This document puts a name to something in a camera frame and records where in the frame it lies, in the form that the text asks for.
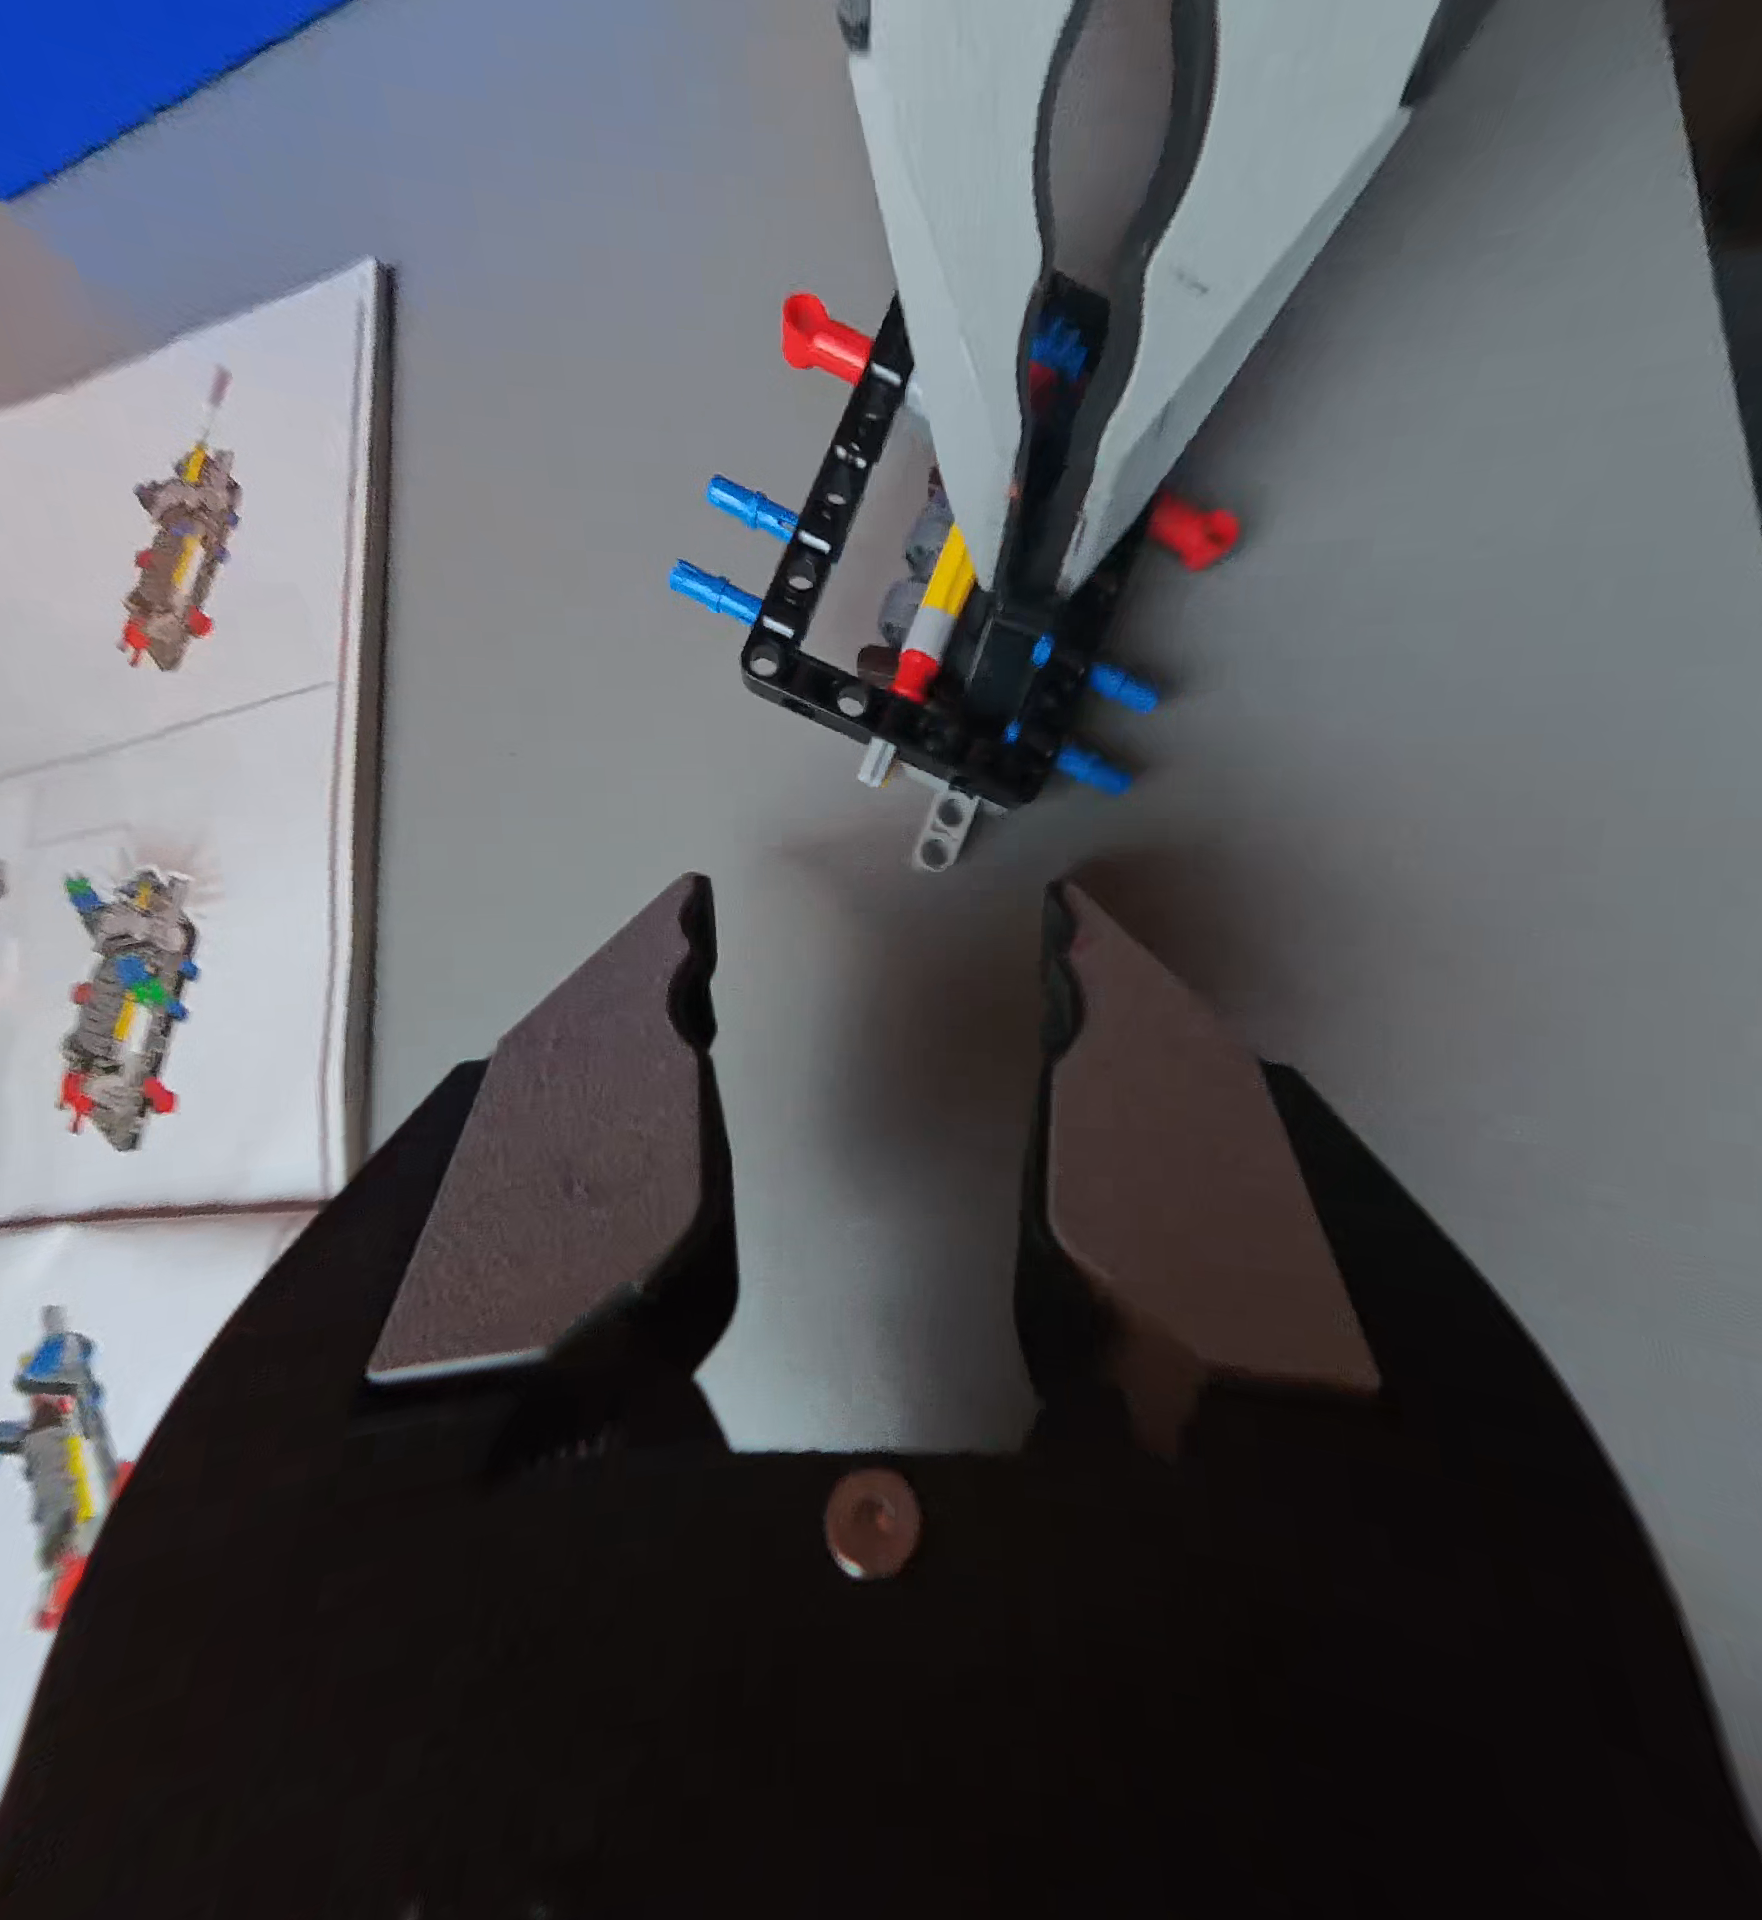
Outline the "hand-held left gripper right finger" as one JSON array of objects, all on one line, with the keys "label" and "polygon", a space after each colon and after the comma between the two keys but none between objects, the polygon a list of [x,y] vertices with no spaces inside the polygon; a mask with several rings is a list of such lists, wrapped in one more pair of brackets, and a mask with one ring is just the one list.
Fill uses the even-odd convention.
[{"label": "hand-held left gripper right finger", "polygon": [[1176,1454],[1212,1394],[1383,1374],[1262,1059],[1081,886],[1040,924],[1013,1332],[1040,1413]]}]

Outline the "stacked blue plastic bins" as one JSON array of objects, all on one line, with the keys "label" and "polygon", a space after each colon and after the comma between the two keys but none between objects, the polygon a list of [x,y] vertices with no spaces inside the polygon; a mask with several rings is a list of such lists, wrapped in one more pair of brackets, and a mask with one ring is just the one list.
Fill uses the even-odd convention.
[{"label": "stacked blue plastic bins", "polygon": [[0,200],[189,101],[338,3],[0,3]]}]

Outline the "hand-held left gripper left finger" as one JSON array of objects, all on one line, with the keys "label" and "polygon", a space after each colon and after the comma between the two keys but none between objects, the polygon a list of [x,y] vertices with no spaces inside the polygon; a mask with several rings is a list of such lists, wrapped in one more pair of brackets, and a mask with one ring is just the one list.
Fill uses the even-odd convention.
[{"label": "hand-held left gripper left finger", "polygon": [[740,1299],[714,894],[684,873],[494,1047],[370,1383],[637,1350],[695,1376]]}]

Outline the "white instruction booklet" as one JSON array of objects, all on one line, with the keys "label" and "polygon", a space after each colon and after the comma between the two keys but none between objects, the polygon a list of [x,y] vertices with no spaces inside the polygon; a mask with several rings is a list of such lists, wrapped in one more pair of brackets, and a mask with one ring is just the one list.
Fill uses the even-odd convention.
[{"label": "white instruction booklet", "polygon": [[111,1500],[365,1149],[393,276],[0,412],[0,1798]]}]

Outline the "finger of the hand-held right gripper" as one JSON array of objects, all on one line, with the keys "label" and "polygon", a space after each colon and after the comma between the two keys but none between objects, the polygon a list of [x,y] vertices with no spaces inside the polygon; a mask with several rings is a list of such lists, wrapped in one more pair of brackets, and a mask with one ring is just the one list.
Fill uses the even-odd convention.
[{"label": "finger of the hand-held right gripper", "polygon": [[921,412],[981,583],[1026,457],[1026,336],[1046,247],[1035,153],[1069,3],[842,3],[838,30]]},{"label": "finger of the hand-held right gripper", "polygon": [[1432,3],[1168,7],[1160,147],[1059,473],[1059,583],[1140,516],[1405,132]]}]

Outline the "lego engine frame assembly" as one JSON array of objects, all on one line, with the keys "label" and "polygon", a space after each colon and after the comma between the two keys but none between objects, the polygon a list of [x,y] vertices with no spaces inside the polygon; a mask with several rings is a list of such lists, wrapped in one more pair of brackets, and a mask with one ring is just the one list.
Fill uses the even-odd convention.
[{"label": "lego engine frame assembly", "polygon": [[866,789],[915,781],[928,790],[908,856],[923,873],[959,864],[979,815],[1023,808],[1053,782],[1102,796],[1126,793],[1132,775],[1081,734],[1086,704],[1132,714],[1158,706],[1153,684],[1109,660],[1123,589],[1146,546],[1191,572],[1212,569],[1237,546],[1240,521],[1158,488],[1084,586],[1035,616],[1041,633],[1029,654],[1031,675],[1016,721],[991,741],[963,711],[972,654],[963,622],[988,585],[959,536],[937,466],[928,466],[924,498],[901,545],[903,575],[877,611],[877,641],[853,665],[808,647],[892,426],[901,416],[923,418],[899,302],[869,334],[834,319],[814,295],[791,293],[779,309],[779,348],[789,368],[826,372],[851,396],[797,509],[722,473],[708,480],[711,506],[777,541],[770,583],[754,592],[687,560],[669,570],[675,592],[747,631],[742,673],[750,691],[853,741]]}]

